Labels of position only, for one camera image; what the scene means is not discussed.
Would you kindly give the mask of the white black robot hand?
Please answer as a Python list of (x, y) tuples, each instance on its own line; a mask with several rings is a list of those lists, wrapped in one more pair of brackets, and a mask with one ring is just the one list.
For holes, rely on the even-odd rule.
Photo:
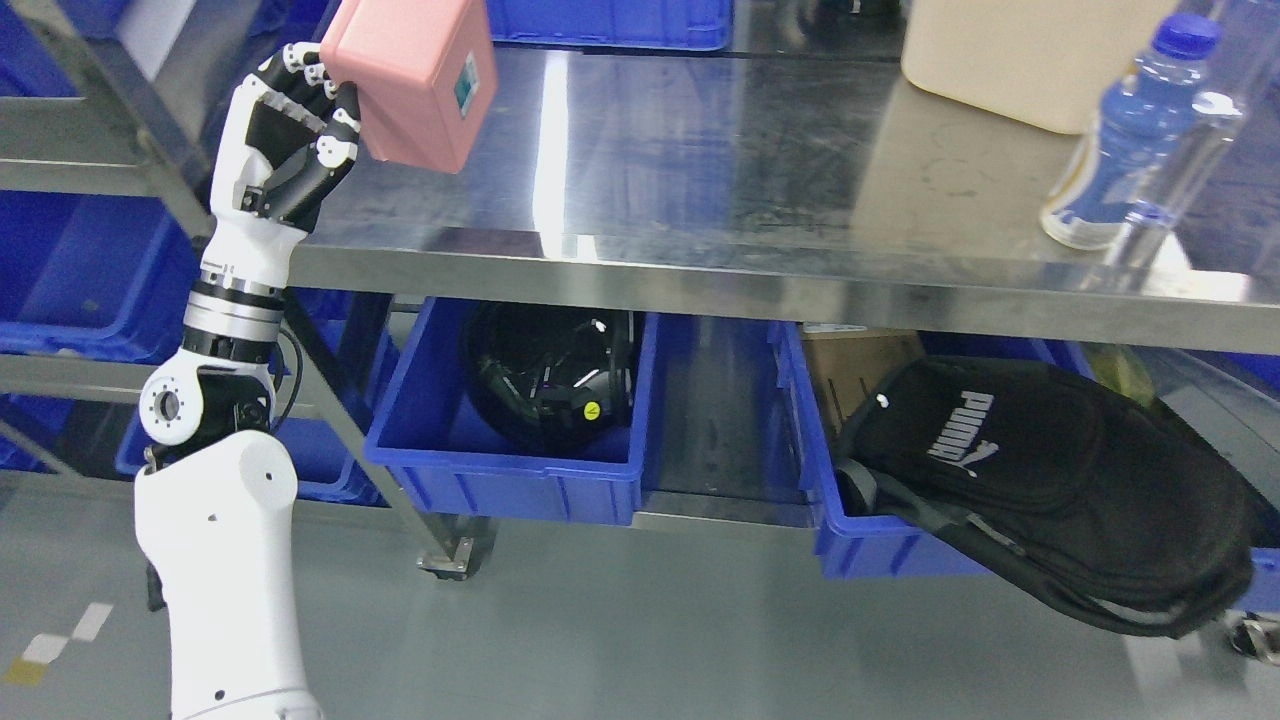
[(233, 90), (209, 205), (215, 229), (200, 272), (251, 293), (287, 287), (291, 256), (358, 158), (358, 90), (338, 83), (316, 42), (287, 44)]

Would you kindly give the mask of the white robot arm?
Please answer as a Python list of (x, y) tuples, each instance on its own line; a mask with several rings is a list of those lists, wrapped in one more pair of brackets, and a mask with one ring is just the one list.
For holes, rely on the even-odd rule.
[(320, 719), (292, 570), (298, 479), (273, 434), (282, 290), (202, 272), (145, 382), (134, 533), (166, 607), (174, 719)]

